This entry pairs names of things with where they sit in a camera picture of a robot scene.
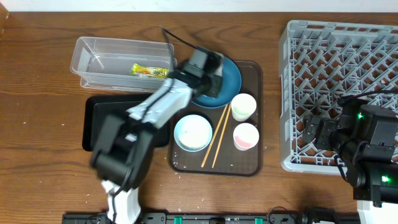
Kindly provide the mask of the cream white cup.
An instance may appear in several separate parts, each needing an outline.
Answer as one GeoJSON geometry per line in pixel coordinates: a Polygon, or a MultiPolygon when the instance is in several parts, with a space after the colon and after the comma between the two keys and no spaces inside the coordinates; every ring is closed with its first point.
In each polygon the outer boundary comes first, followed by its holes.
{"type": "Polygon", "coordinates": [[[247,120],[255,112],[256,108],[255,98],[247,93],[240,93],[231,101],[233,118],[239,122],[247,120]]]}

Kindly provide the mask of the pink cup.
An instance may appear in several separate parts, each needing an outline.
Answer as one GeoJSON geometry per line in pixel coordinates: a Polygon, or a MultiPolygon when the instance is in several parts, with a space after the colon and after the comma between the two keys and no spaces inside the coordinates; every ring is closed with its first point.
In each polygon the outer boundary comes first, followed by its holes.
{"type": "Polygon", "coordinates": [[[241,123],[233,131],[233,141],[236,149],[247,151],[259,142],[259,131],[250,123],[241,123]]]}

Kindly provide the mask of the yellow green snack wrapper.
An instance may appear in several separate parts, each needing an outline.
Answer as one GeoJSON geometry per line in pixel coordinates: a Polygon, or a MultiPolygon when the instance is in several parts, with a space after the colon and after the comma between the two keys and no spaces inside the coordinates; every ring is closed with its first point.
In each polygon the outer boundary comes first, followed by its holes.
{"type": "Polygon", "coordinates": [[[131,76],[137,77],[151,77],[151,78],[165,78],[169,70],[161,67],[146,67],[135,63],[131,68],[131,76]]]}

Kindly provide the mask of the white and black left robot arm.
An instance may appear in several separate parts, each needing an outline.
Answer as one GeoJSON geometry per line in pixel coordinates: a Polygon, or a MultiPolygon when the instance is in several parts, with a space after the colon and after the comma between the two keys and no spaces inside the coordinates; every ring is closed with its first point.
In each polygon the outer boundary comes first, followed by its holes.
{"type": "Polygon", "coordinates": [[[105,117],[90,165],[107,193],[111,223],[135,223],[139,217],[138,189],[149,170],[159,129],[192,98],[221,90],[222,68],[195,72],[195,68],[173,70],[142,103],[105,117]]]}

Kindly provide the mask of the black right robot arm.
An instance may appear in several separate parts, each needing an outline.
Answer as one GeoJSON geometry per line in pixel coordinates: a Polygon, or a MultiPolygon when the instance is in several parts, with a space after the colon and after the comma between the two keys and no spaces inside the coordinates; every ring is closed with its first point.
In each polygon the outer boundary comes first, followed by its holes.
{"type": "Polygon", "coordinates": [[[309,115],[303,122],[303,141],[336,153],[343,180],[353,188],[361,223],[397,223],[397,165],[392,156],[397,113],[370,105],[364,94],[338,100],[338,119],[309,115]]]}

